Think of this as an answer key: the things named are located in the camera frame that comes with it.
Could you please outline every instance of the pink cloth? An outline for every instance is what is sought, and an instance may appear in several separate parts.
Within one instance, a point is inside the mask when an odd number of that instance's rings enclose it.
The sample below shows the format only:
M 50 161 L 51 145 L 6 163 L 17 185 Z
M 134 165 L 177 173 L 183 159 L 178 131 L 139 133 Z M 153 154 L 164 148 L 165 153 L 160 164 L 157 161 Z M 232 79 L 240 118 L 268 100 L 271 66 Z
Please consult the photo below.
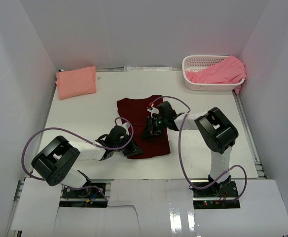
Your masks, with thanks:
M 244 64 L 234 56 L 229 56 L 199 72 L 185 71 L 185 75 L 191 82 L 206 84 L 237 84 L 243 78 L 247 79 Z M 241 86 L 238 85 L 235 93 L 239 94 L 240 89 Z
M 96 68 L 87 67 L 56 74 L 59 99 L 96 93 Z

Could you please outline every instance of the folded cloth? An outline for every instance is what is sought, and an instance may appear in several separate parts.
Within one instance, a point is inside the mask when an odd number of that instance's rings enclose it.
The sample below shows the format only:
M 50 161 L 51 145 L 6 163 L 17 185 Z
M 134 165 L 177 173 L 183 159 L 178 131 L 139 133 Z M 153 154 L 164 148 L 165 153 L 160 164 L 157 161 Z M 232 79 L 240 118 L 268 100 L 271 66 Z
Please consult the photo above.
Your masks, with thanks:
M 96 68 L 87 67 L 56 74 L 59 99 L 96 93 Z
M 247 79 L 244 64 L 234 56 L 229 56 L 199 72 L 185 71 L 185 75 L 193 83 L 206 84 L 237 84 L 243 78 Z M 240 89 L 241 86 L 238 85 L 235 88 L 235 93 L 239 94 Z
M 130 121 L 134 128 L 133 139 L 144 152 L 141 155 L 128 157 L 129 159 L 144 159 L 170 154 L 167 129 L 163 129 L 161 135 L 158 137 L 141 139 L 141 135 L 146 126 L 146 118 L 150 115 L 147 107 L 150 102 L 158 97 L 160 97 L 160 95 L 152 95 L 140 100 L 124 98 L 117 101 L 119 115 Z M 163 102 L 162 99 L 157 100 L 154 106 L 157 106 L 161 102 Z

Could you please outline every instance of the maroon cloth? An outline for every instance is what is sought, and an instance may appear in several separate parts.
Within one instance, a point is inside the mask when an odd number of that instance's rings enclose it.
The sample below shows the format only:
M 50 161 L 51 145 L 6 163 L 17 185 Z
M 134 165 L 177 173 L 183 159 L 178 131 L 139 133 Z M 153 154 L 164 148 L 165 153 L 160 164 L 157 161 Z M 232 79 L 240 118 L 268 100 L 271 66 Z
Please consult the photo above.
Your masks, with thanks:
M 170 154 L 167 129 L 163 129 L 161 135 L 158 137 L 141 139 L 147 122 L 146 118 L 150 115 L 150 112 L 147 111 L 147 107 L 150 102 L 160 96 L 161 95 L 152 95 L 146 99 L 139 100 L 124 98 L 117 101 L 119 115 L 130 121 L 134 128 L 133 139 L 144 151 L 141 155 L 128 157 L 129 159 L 145 159 Z M 162 99 L 157 100 L 154 107 L 162 102 Z

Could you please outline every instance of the white laundry basket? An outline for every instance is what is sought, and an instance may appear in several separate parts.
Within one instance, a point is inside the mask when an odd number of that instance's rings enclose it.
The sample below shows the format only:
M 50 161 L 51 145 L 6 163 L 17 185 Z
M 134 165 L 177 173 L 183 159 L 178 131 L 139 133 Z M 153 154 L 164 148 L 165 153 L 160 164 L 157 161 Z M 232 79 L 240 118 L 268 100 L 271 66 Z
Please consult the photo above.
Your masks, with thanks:
M 237 84 L 204 84 L 193 83 L 188 80 L 185 75 L 185 71 L 198 72 L 209 66 L 221 62 L 227 58 L 227 56 L 210 56 L 210 55 L 191 55 L 184 58 L 182 62 L 182 72 L 185 80 L 185 85 L 190 90 L 206 90 L 206 91 L 230 91 L 235 89 L 238 85 L 242 84 L 245 79 L 243 78 Z

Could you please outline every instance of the basket rim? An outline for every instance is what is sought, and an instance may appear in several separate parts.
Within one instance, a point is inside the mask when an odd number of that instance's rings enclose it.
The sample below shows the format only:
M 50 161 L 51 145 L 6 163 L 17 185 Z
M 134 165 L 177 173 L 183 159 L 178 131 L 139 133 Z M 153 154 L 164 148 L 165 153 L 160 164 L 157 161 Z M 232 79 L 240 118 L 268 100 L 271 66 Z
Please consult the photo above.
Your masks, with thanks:
M 182 61 L 182 73 L 183 73 L 184 79 L 191 85 L 200 85 L 200 86 L 238 86 L 238 85 L 241 85 L 245 81 L 245 78 L 242 78 L 242 80 L 239 83 L 237 83 L 237 84 L 206 84 L 206 83 L 194 83 L 194 82 L 191 82 L 186 77 L 185 71 L 184 71 L 184 63 L 185 63 L 186 59 L 188 59 L 190 57 L 221 57 L 221 58 L 227 58 L 228 56 L 223 56 L 223 55 L 189 55 L 189 56 L 186 56 L 183 59 L 183 61 Z

